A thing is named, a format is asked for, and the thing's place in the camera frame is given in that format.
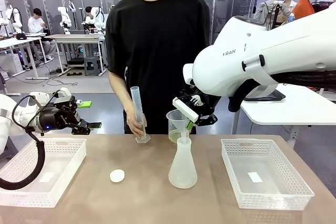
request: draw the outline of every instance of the white plastic tray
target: white plastic tray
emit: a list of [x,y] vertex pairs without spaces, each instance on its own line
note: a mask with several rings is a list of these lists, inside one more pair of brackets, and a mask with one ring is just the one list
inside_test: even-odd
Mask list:
[[314,193],[273,140],[222,140],[240,208],[304,210]]
[[[19,190],[0,188],[0,205],[15,207],[55,207],[86,156],[85,139],[41,138],[46,160],[40,175]],[[1,170],[0,178],[18,182],[35,168],[37,148],[31,141]]]

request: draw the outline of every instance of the orange clothing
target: orange clothing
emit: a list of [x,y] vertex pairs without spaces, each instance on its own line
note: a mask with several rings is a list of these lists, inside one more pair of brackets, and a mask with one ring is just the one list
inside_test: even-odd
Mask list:
[[295,19],[304,18],[314,13],[315,11],[309,0],[299,0],[298,4],[293,10]]

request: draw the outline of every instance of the white label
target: white label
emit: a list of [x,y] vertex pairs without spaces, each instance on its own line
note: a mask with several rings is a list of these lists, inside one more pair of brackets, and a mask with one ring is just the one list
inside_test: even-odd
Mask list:
[[49,182],[51,179],[52,179],[52,177],[55,175],[55,173],[53,173],[53,172],[47,172],[47,173],[45,173],[43,176],[42,176],[42,178],[40,179],[40,181],[39,182],[41,182],[41,183],[47,183],[47,182]]
[[257,173],[247,173],[247,174],[250,176],[253,183],[262,183],[263,182]]

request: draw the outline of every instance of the man in black t-shirt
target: man in black t-shirt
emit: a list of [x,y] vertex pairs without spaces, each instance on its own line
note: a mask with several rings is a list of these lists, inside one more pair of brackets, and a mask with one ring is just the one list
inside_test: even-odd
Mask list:
[[140,87],[146,132],[168,133],[166,114],[184,88],[183,66],[208,46],[209,20],[203,0],[121,0],[111,10],[109,80],[124,107],[125,133],[143,133],[134,116],[133,86]]

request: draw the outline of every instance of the green liquid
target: green liquid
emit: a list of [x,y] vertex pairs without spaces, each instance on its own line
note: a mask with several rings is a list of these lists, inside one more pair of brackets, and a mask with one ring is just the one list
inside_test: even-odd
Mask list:
[[173,143],[177,143],[177,140],[181,137],[181,134],[178,130],[173,130],[168,134],[169,140]]

